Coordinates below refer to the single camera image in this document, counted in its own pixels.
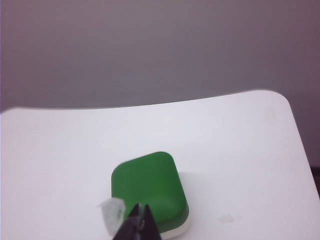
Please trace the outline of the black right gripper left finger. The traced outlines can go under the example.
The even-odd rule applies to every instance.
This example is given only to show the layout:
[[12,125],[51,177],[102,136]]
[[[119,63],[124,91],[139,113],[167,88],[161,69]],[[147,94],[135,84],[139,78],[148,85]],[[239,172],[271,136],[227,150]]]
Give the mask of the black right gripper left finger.
[[137,203],[123,222],[113,240],[140,240],[142,205]]

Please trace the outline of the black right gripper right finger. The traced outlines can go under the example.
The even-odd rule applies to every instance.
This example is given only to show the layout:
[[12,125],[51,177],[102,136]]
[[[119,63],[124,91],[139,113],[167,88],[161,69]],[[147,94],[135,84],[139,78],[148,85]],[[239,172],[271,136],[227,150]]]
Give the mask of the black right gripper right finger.
[[154,220],[152,211],[148,204],[145,205],[141,220],[141,239],[142,240],[162,240],[157,224]]

